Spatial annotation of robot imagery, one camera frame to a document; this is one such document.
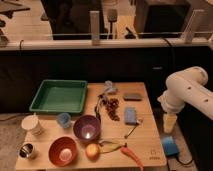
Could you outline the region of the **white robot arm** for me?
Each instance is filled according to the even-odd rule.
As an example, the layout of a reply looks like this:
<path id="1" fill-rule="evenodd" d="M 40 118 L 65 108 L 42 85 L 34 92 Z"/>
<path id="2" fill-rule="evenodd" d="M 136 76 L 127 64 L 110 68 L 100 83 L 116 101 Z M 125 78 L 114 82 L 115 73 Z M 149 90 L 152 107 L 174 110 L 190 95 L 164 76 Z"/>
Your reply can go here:
<path id="1" fill-rule="evenodd" d="M 171 133 L 177 114 L 188 103 L 213 120 L 213 92 L 205 88 L 208 74 L 198 66 L 190 67 L 169 75 L 167 89 L 157 98 L 164 110 L 163 129 Z"/>

